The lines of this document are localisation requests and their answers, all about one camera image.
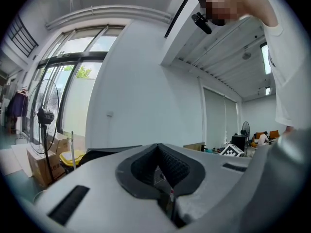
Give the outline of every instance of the purple clothing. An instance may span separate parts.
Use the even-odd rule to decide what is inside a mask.
[[[8,105],[8,114],[11,117],[25,117],[27,115],[28,98],[20,93],[15,93]]]

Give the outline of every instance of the standing fan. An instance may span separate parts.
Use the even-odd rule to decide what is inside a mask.
[[[243,123],[242,130],[241,130],[241,134],[246,135],[246,136],[249,136],[249,134],[250,134],[250,128],[249,128],[248,122]]]
[[[27,114],[30,118],[30,124],[33,126],[30,133],[32,143],[43,143],[43,152],[38,152],[33,144],[30,144],[34,151],[39,154],[45,154],[48,170],[54,182],[48,151],[51,148],[57,131],[57,116],[59,108],[59,97],[55,83],[50,80],[40,81],[29,96]]]

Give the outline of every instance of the fluorescent light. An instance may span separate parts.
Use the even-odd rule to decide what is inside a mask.
[[[263,56],[263,61],[264,61],[264,69],[266,74],[270,74],[271,73],[271,66],[269,63],[269,57],[268,57],[268,51],[269,51],[269,47],[268,45],[265,45],[261,48],[262,51],[262,56]]]
[[[268,95],[270,94],[270,90],[271,90],[270,87],[267,87],[267,88],[266,88],[266,96],[268,96]]]

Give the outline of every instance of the person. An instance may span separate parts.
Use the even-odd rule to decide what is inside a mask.
[[[302,127],[307,125],[308,122],[301,119],[303,115],[295,112],[292,100],[305,96],[304,103],[307,103],[309,99],[308,95],[298,91],[302,88],[296,83],[299,78],[301,80],[301,77],[310,73],[308,65],[311,48],[307,34],[286,3],[282,0],[206,0],[205,7],[213,20],[238,20],[250,15],[262,21],[276,83],[276,121],[286,125],[285,133],[294,129],[291,117]]]
[[[260,135],[258,140],[257,147],[269,145],[268,132],[264,132],[264,134]]]

